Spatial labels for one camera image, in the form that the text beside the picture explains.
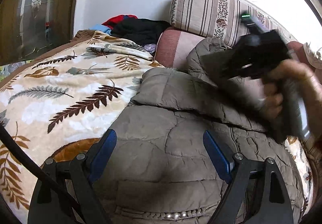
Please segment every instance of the leaf-patterned blanket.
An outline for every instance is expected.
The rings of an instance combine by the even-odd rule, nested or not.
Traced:
[[[0,123],[41,166],[64,145],[100,138],[153,67],[161,65],[143,47],[96,31],[4,85]],[[0,192],[23,224],[36,181],[0,143]]]

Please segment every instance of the metal screw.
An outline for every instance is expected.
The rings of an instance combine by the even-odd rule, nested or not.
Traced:
[[[80,153],[80,154],[78,154],[78,155],[76,156],[76,158],[77,158],[79,161],[81,161],[81,160],[83,160],[83,159],[85,158],[85,154],[84,154],[84,153]]]
[[[52,158],[48,158],[48,159],[46,159],[46,164],[47,165],[50,165],[50,164],[52,164],[54,162],[54,160],[52,159]]]
[[[273,158],[267,158],[267,162],[269,164],[274,164],[275,163],[275,160]]]
[[[241,153],[235,153],[234,156],[237,160],[240,160],[240,161],[244,158],[243,154]]]

